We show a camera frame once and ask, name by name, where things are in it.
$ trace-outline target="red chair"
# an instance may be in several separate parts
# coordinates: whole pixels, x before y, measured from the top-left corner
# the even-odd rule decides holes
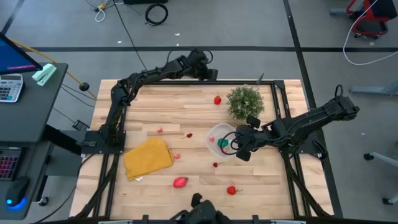
[[[356,21],[373,4],[372,8],[359,18],[353,26],[352,32],[355,33],[355,38],[366,35],[378,39],[388,32],[386,22],[397,17],[397,10],[392,0],[378,0],[376,3],[375,1],[377,0],[364,0],[361,7],[356,11],[351,10],[356,0],[352,0],[347,6],[344,13],[347,13],[350,19]],[[342,12],[341,9],[330,10],[331,15],[341,14]]]

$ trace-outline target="clear plastic bowl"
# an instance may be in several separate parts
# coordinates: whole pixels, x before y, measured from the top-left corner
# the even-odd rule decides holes
[[[233,158],[234,155],[226,155],[223,152],[221,152],[220,147],[217,145],[217,142],[219,139],[222,139],[224,136],[226,136],[228,133],[231,131],[236,131],[234,127],[227,123],[220,123],[217,124],[216,126],[212,127],[210,131],[206,135],[206,144],[207,148],[210,150],[211,153],[213,153],[216,157],[220,159],[230,159]],[[210,141],[210,136],[214,137],[214,141]],[[226,140],[231,141],[235,138],[235,134],[230,134]],[[230,144],[225,147],[226,152],[231,153],[231,152],[236,152],[234,149],[231,149]]]

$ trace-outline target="white cable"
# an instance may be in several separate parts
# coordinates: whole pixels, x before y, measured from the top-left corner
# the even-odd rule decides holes
[[[379,58],[379,59],[377,59],[377,60],[373,60],[373,61],[371,61],[371,62],[366,62],[366,63],[354,63],[354,62],[352,62],[350,59],[348,59],[348,57],[347,57],[347,54],[346,54],[346,45],[347,45],[347,42],[348,42],[348,38],[349,38],[350,33],[352,32],[352,30],[353,30],[355,24],[358,22],[358,20],[359,20],[361,17],[363,17],[363,16],[365,15],[365,13],[367,13],[367,12],[370,10],[370,8],[372,8],[372,6],[373,6],[376,2],[378,2],[378,0],[375,0],[375,2],[374,2],[373,4],[371,4],[371,6],[370,6],[367,10],[365,10],[365,11],[362,13],[362,15],[360,15],[360,16],[355,20],[355,22],[353,23],[353,25],[351,26],[351,28],[350,28],[349,31],[348,31],[347,38],[346,38],[346,42],[344,43],[344,46],[343,46],[343,53],[344,53],[344,56],[346,57],[347,61],[348,61],[349,63],[352,63],[353,65],[369,65],[369,64],[372,64],[372,63],[374,63],[374,62],[378,62],[378,61],[384,60],[384,59],[386,59],[386,58],[389,58],[389,57],[391,57],[391,56],[393,56],[393,55],[395,55],[395,54],[398,53],[398,51],[397,51],[397,52],[395,52],[395,53],[393,53],[393,54],[390,54],[390,55],[388,55],[388,56],[385,56],[385,57],[383,57],[383,58]]]
[[[102,10],[102,9],[98,9],[99,11],[97,12],[97,15],[95,15],[95,22],[102,22],[104,19],[105,19],[105,12]],[[104,14],[104,17],[102,17],[102,19],[100,19],[100,20],[98,20],[98,15],[100,14],[100,13],[103,13]]]

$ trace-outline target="gray floor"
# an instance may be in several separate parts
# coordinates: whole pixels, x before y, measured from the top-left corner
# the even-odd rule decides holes
[[[99,4],[100,0],[91,0]],[[351,25],[345,17],[331,17],[330,7],[343,7],[348,1],[290,0],[290,6],[302,47],[342,47]],[[11,14],[15,0],[0,0],[0,27]],[[147,5],[133,6],[143,13]],[[169,19],[163,26],[151,27],[128,6],[119,6],[127,29],[137,46],[278,46],[292,47],[292,37],[280,0],[170,0]],[[106,10],[106,19],[97,23],[95,13],[83,0],[25,1],[7,36],[32,47],[126,47],[131,46],[114,7]],[[397,47],[398,19],[389,23],[390,32],[381,39],[353,39],[349,47]],[[217,68],[220,78],[301,79],[295,52],[216,51],[210,65]],[[29,53],[34,59],[44,58]],[[134,52],[46,52],[58,62],[69,64],[69,71],[81,81],[88,82],[97,92],[100,80],[123,78],[141,71]],[[140,52],[147,67],[162,65],[167,52]],[[382,57],[379,53],[353,53],[355,62]],[[385,206],[381,197],[398,191],[398,170],[379,161],[367,162],[362,155],[380,152],[398,156],[394,112],[396,98],[389,96],[350,95],[352,84],[386,85],[397,79],[397,57],[365,67],[349,64],[342,53],[304,53],[308,75],[317,105],[333,97],[334,88],[342,84],[345,93],[361,108],[354,121],[329,124],[323,130],[335,175],[343,215],[346,218],[397,221],[397,206]],[[66,77],[64,83],[76,86]],[[93,109],[81,104],[61,90],[55,107],[72,119],[91,122]],[[71,122],[53,111],[49,123],[58,129],[72,129]],[[52,200],[46,207],[33,205],[28,217],[20,222],[30,223],[50,213],[69,194],[75,177],[52,177],[45,195]],[[49,220],[65,219],[71,201]]]

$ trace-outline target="computer mouse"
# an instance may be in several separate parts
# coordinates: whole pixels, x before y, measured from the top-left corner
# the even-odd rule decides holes
[[[7,190],[6,203],[11,207],[18,205],[25,196],[28,184],[28,177],[18,177]]]

